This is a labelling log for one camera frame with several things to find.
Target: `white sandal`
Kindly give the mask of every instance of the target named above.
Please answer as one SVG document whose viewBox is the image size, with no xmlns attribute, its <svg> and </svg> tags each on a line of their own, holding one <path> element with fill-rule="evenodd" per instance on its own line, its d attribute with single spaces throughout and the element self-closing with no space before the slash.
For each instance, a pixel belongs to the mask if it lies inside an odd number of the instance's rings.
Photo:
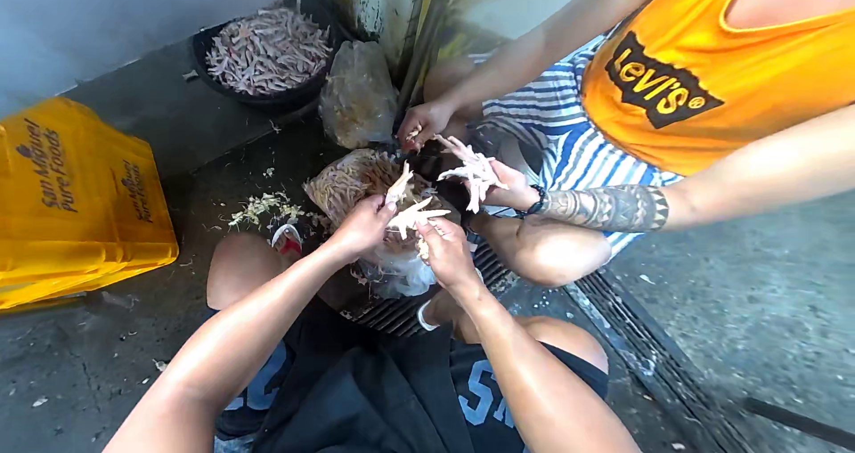
<svg viewBox="0 0 855 453">
<path fill-rule="evenodd" d="M 297 228 L 293 224 L 283 224 L 279 229 L 276 229 L 276 232 L 273 233 L 273 239 L 270 240 L 270 247 L 279 254 L 284 254 L 293 249 L 301 256 L 303 255 L 303 239 L 300 238 L 300 233 L 297 232 Z"/>
</svg>

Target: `yellow crate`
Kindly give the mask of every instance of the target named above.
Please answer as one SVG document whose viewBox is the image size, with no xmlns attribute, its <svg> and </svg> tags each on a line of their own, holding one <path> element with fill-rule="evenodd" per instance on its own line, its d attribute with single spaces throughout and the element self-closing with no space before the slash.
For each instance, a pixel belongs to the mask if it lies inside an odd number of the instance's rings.
<svg viewBox="0 0 855 453">
<path fill-rule="evenodd" d="M 0 122 L 0 309 L 94 290 L 177 256 L 145 141 L 66 98 Z"/>
</svg>

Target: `foot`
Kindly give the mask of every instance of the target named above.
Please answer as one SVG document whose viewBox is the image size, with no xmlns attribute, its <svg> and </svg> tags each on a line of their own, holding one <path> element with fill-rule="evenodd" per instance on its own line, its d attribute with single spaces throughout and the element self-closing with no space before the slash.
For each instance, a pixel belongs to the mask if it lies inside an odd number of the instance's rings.
<svg viewBox="0 0 855 453">
<path fill-rule="evenodd" d="M 454 322 L 461 314 L 465 314 L 452 295 L 447 290 L 441 290 L 425 306 L 423 317 L 430 326 L 442 326 Z"/>
<path fill-rule="evenodd" d="M 283 270 L 303 257 L 303 240 L 293 224 L 284 224 L 276 229 L 270 246 L 282 255 Z"/>
</svg>

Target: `debris on floor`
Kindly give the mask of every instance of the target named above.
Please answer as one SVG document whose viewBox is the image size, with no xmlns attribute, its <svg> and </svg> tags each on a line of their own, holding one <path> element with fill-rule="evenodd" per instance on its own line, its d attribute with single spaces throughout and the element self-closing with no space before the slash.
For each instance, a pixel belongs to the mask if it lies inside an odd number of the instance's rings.
<svg viewBox="0 0 855 453">
<path fill-rule="evenodd" d="M 259 226 L 261 229 L 261 219 L 259 214 L 265 212 L 273 215 L 273 220 L 281 220 L 285 217 L 296 219 L 298 216 L 305 215 L 302 207 L 294 206 L 284 192 L 275 192 L 273 194 L 264 193 L 258 198 L 250 196 L 242 211 L 232 214 L 232 220 L 228 225 L 240 227 L 241 223 L 251 223 Z"/>
</svg>

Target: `tattooed arm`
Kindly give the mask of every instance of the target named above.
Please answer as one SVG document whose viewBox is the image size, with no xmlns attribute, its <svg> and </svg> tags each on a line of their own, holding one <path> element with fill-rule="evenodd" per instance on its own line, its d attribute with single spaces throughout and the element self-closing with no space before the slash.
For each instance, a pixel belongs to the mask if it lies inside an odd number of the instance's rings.
<svg viewBox="0 0 855 453">
<path fill-rule="evenodd" d="M 754 141 L 663 188 L 549 191 L 541 213 L 590 229 L 647 232 L 686 229 L 831 196 L 855 188 L 853 124 L 855 106 L 843 107 Z M 539 199 L 524 175 L 496 161 L 493 168 L 512 190 L 492 191 L 487 204 L 525 211 Z"/>
<path fill-rule="evenodd" d="M 668 200 L 652 186 L 548 191 L 540 214 L 587 229 L 647 232 L 665 226 Z"/>
</svg>

